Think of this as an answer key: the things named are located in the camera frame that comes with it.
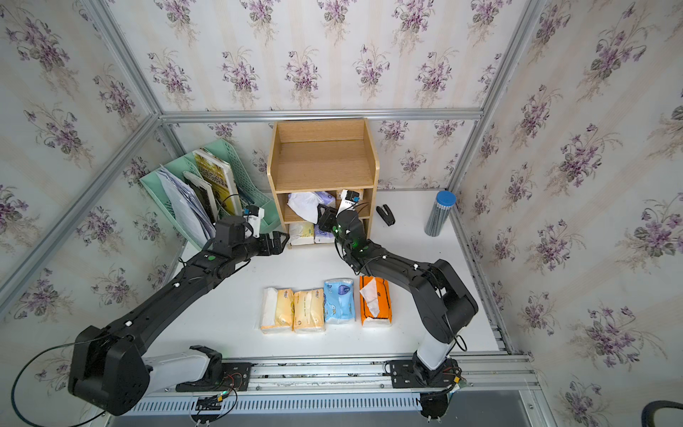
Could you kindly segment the purple tissue pack bottom shelf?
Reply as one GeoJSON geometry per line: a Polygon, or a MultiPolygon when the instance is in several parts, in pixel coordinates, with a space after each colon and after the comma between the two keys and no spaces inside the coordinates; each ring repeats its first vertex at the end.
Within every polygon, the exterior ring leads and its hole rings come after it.
{"type": "Polygon", "coordinates": [[[335,237],[330,231],[322,231],[318,225],[314,227],[315,244],[334,244],[335,237]]]}

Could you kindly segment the purple tissue pack shelf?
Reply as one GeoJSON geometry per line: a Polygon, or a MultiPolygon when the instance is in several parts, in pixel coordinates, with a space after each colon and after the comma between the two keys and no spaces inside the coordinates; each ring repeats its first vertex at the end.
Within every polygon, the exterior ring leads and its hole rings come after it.
{"type": "Polygon", "coordinates": [[[330,231],[322,231],[318,225],[314,227],[315,244],[334,244],[335,237],[330,231]]]}
{"type": "Polygon", "coordinates": [[[288,195],[287,205],[305,222],[318,222],[318,206],[333,206],[335,196],[326,191],[296,192],[288,195]]]}

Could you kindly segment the yellow-green tissue pack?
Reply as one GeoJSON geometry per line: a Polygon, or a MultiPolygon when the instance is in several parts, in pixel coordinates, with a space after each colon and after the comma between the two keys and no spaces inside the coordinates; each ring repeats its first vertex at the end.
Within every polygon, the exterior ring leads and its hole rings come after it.
{"type": "Polygon", "coordinates": [[[288,227],[292,247],[315,244],[315,225],[311,222],[294,222],[288,227]]]}

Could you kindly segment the yellow tissue pack with tissue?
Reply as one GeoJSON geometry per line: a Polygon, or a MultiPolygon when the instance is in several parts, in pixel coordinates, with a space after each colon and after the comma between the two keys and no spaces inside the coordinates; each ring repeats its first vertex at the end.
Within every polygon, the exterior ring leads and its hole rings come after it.
{"type": "Polygon", "coordinates": [[[289,288],[265,288],[261,306],[260,330],[263,334],[279,334],[293,331],[295,305],[293,290],[289,288]]]}

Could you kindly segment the blue tissue pack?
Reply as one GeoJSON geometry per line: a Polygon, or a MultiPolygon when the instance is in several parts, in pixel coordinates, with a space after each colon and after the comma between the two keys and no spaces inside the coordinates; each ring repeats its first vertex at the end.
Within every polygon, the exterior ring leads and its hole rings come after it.
{"type": "Polygon", "coordinates": [[[324,282],[325,323],[349,324],[355,321],[354,280],[329,279],[324,282]]]}

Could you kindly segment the orange tissue pack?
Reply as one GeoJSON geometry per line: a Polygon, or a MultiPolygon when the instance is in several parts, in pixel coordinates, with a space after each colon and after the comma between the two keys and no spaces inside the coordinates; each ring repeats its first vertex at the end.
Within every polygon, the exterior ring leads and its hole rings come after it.
{"type": "Polygon", "coordinates": [[[386,279],[361,276],[360,318],[363,327],[390,327],[393,323],[390,283],[386,279]]]}

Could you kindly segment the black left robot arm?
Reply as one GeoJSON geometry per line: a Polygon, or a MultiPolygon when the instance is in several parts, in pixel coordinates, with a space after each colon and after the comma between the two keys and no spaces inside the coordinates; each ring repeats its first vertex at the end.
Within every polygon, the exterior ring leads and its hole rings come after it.
{"type": "Polygon", "coordinates": [[[71,395],[121,416],[146,394],[217,376],[218,354],[197,346],[148,358],[158,336],[196,300],[256,256],[282,254],[288,234],[256,234],[243,217],[217,222],[215,236],[165,286],[106,327],[87,327],[76,338],[69,372],[71,395]]]}

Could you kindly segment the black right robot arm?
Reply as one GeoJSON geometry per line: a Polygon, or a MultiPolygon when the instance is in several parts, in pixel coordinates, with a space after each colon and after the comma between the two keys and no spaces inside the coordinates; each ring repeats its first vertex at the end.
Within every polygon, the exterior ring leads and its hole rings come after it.
{"type": "Polygon", "coordinates": [[[416,365],[435,372],[448,358],[460,331],[478,313],[478,304],[452,265],[412,261],[393,254],[366,236],[354,207],[341,211],[318,205],[318,227],[334,236],[343,261],[360,275],[385,279],[407,290],[427,337],[414,354],[416,365]]]}

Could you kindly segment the wooden shelf unit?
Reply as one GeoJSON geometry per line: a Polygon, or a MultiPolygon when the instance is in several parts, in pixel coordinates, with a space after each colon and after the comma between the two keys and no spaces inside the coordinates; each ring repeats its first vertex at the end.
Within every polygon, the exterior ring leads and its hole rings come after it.
{"type": "Polygon", "coordinates": [[[366,119],[277,122],[267,174],[284,231],[304,222],[287,205],[290,194],[357,190],[364,203],[359,219],[371,234],[380,160],[366,119]]]}

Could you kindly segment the black stapler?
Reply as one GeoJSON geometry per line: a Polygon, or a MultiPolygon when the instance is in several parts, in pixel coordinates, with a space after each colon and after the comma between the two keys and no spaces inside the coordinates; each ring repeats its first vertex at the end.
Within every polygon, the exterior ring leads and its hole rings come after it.
{"type": "Polygon", "coordinates": [[[375,211],[388,227],[391,227],[396,223],[395,215],[388,205],[384,204],[377,206],[375,211]]]}

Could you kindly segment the mint green desk organizer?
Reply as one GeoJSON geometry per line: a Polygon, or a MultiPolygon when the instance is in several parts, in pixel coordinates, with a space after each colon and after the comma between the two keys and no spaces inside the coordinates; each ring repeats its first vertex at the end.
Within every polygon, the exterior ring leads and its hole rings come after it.
{"type": "Polygon", "coordinates": [[[223,139],[158,167],[141,183],[197,250],[215,236],[217,220],[240,215],[248,206],[261,209],[256,233],[275,231],[281,224],[273,197],[256,187],[237,149],[223,139]]]}

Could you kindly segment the white papers in organizer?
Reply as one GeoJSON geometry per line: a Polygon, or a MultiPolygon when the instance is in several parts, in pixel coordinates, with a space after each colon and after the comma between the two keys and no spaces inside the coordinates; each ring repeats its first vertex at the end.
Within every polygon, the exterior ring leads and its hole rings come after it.
{"type": "Polygon", "coordinates": [[[203,247],[215,237],[215,226],[210,222],[197,195],[188,184],[165,167],[160,167],[157,175],[181,230],[188,235],[190,240],[203,247]]]}

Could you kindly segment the yellow book in organizer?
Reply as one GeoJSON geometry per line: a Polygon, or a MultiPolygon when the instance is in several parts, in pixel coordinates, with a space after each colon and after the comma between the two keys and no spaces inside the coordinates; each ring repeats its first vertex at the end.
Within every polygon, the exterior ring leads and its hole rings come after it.
{"type": "Polygon", "coordinates": [[[231,165],[206,149],[196,149],[192,154],[202,178],[212,187],[217,205],[227,214],[242,215],[243,206],[231,165]]]}

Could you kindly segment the clear pencil tube blue lid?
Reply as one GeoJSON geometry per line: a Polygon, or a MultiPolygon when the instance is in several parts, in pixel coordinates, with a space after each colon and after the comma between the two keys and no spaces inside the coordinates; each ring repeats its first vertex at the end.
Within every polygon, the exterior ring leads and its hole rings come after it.
{"type": "Polygon", "coordinates": [[[429,218],[424,227],[424,232],[427,236],[439,236],[456,202],[457,196],[450,191],[441,190],[437,193],[429,218]]]}

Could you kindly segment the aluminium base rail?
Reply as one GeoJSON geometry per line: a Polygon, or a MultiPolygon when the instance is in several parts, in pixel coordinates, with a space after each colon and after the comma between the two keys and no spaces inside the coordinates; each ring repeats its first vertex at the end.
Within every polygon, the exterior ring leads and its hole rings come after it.
{"type": "Polygon", "coordinates": [[[522,356],[455,354],[430,384],[421,384],[411,359],[313,358],[254,361],[229,397],[208,403],[211,391],[158,391],[129,416],[375,412],[422,408],[421,397],[443,391],[517,391],[524,401],[540,391],[537,374],[522,356]]]}

